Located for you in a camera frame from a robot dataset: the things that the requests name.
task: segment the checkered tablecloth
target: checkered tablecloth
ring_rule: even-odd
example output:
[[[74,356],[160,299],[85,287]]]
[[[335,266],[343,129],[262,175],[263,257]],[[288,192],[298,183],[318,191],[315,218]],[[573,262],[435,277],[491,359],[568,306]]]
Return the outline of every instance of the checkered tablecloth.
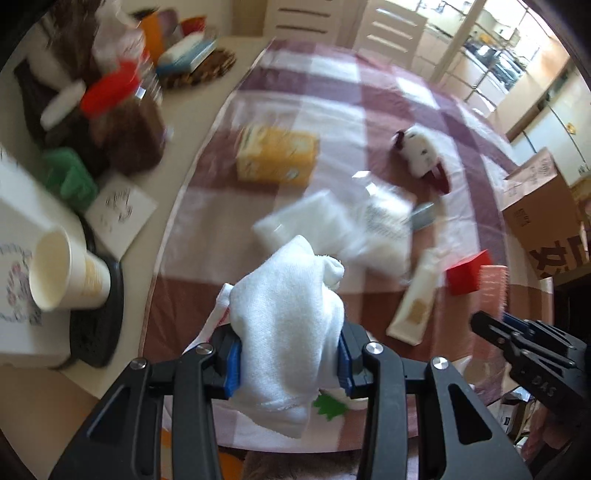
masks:
[[[198,111],[195,117],[199,121]],[[238,181],[236,139],[253,122],[320,136],[318,165],[306,191]],[[430,130],[443,156],[452,192],[440,199],[391,153],[392,136],[414,123]],[[436,224],[414,235],[413,262],[432,245],[447,251],[444,267],[488,249],[493,263],[510,269],[508,311],[550,322],[551,281],[538,282],[499,211],[503,179],[515,168],[512,156],[506,139],[485,120],[406,70],[370,63],[350,50],[273,41],[228,97],[178,194],[155,268],[140,353],[150,361],[179,356],[199,333],[221,286],[235,284],[268,256],[252,225],[320,189],[350,202],[350,172],[358,170],[404,187],[418,202],[438,202]],[[345,270],[339,294],[348,320],[401,356],[454,361],[472,353],[468,320],[478,308],[478,293],[450,296],[442,276],[424,340],[410,347],[385,336],[404,294],[399,284],[358,265]],[[494,375],[489,383],[498,386],[502,373]],[[325,452],[359,448],[365,412],[349,411],[332,421],[313,414],[301,440],[262,429],[223,403],[215,405],[215,421],[221,445]]]

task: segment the yellow box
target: yellow box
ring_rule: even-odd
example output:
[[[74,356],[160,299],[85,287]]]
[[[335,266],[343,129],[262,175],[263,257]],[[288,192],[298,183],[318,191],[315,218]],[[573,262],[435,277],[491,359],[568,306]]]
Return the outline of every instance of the yellow box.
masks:
[[[242,130],[236,166],[238,179],[306,187],[316,166],[318,137],[265,125]]]

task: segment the stuffed dog toy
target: stuffed dog toy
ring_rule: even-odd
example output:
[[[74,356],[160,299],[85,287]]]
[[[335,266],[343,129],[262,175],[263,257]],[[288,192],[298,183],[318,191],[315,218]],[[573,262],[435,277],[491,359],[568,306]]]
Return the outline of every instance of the stuffed dog toy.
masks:
[[[413,177],[425,180],[444,195],[451,191],[441,157],[426,129],[413,125],[406,131],[399,130],[392,140],[394,149],[408,162]]]

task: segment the screw head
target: screw head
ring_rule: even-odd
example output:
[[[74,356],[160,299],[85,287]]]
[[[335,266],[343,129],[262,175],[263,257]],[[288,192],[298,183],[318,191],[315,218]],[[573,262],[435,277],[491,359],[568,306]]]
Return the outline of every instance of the screw head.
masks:
[[[431,360],[431,363],[438,370],[445,370],[449,366],[447,359],[443,358],[442,356],[436,356],[433,358],[433,360]]]
[[[141,357],[134,358],[131,362],[129,362],[129,366],[132,370],[142,370],[146,365],[148,365],[148,361]]]
[[[195,347],[195,353],[198,355],[209,355],[213,353],[213,345],[210,343],[200,343]]]
[[[379,355],[384,351],[384,346],[378,342],[369,342],[365,345],[365,349],[373,355]]]

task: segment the card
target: card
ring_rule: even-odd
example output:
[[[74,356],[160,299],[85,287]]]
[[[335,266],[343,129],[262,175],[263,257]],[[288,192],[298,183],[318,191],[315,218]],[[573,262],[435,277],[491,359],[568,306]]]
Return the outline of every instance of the card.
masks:
[[[135,183],[114,174],[85,218],[109,252],[121,260],[157,205]]]

